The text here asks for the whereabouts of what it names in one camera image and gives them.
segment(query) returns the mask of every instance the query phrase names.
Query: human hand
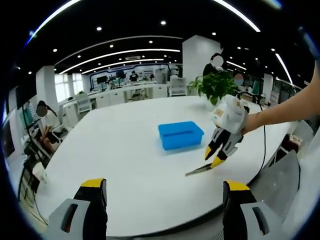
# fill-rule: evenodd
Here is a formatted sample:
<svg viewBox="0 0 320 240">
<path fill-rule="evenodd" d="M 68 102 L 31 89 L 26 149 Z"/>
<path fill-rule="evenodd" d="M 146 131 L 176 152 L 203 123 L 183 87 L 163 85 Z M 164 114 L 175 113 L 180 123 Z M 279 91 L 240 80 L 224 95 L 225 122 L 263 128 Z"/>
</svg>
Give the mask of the human hand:
<svg viewBox="0 0 320 240">
<path fill-rule="evenodd" d="M 259 121 L 258 121 L 258 114 L 249 114 L 246 118 L 246 123 L 244 128 L 241 131 L 242 135 L 245 135 L 253 130 L 256 130 L 260 127 Z"/>
</svg>

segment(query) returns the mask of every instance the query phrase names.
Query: white shirt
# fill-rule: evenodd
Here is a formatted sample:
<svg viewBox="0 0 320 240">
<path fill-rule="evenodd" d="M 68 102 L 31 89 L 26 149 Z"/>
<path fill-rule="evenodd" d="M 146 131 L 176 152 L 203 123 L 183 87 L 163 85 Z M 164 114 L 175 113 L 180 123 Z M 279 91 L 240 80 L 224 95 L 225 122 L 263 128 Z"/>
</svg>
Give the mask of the white shirt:
<svg viewBox="0 0 320 240">
<path fill-rule="evenodd" d="M 48 113 L 47 115 L 45 115 L 44 120 L 45 120 L 45 125 L 47 125 L 48 127 L 51 127 L 51 130 L 57 128 L 60 125 L 58 118 L 50 110 L 48 110 Z"/>
</svg>

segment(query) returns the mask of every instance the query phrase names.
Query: blue container lid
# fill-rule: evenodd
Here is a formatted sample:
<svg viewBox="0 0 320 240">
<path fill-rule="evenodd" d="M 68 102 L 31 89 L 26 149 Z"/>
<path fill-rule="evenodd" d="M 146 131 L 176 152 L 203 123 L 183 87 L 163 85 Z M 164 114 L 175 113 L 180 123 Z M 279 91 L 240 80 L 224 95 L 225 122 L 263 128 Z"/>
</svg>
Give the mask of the blue container lid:
<svg viewBox="0 0 320 240">
<path fill-rule="evenodd" d="M 193 121 L 161 124 L 158 126 L 158 130 L 161 137 L 190 134 L 194 132 L 200 134 L 201 136 L 204 134 L 204 131 L 202 131 L 202 129 L 198 127 Z"/>
</svg>

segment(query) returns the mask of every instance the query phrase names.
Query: blue plastic box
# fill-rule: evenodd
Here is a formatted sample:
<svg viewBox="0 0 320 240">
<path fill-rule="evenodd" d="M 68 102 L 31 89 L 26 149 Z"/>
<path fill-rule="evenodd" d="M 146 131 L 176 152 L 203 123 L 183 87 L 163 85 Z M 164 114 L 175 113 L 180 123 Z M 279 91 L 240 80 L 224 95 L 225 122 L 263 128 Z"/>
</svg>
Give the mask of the blue plastic box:
<svg viewBox="0 0 320 240">
<path fill-rule="evenodd" d="M 164 150 L 199 145 L 205 134 L 193 121 L 161 124 L 158 130 Z"/>
</svg>

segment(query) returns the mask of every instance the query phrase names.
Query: scissor blade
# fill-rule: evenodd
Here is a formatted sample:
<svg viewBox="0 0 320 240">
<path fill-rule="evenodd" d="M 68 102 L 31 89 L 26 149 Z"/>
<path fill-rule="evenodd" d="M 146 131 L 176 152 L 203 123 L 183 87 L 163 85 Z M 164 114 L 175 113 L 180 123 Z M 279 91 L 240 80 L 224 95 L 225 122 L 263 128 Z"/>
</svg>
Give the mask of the scissor blade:
<svg viewBox="0 0 320 240">
<path fill-rule="evenodd" d="M 210 169 L 212 169 L 212 168 L 211 168 L 211 163 L 206 164 L 206 165 L 204 165 L 204 166 L 202 166 L 202 167 L 199 167 L 199 168 L 197 168 L 197 169 L 195 169 L 195 170 L 193 170 L 193 171 L 187 172 L 187 173 L 185 174 L 185 176 L 188 177 L 188 176 L 190 176 L 190 175 L 203 173 L 203 172 L 206 172 L 206 171 L 208 171 L 208 170 L 210 170 Z"/>
</svg>

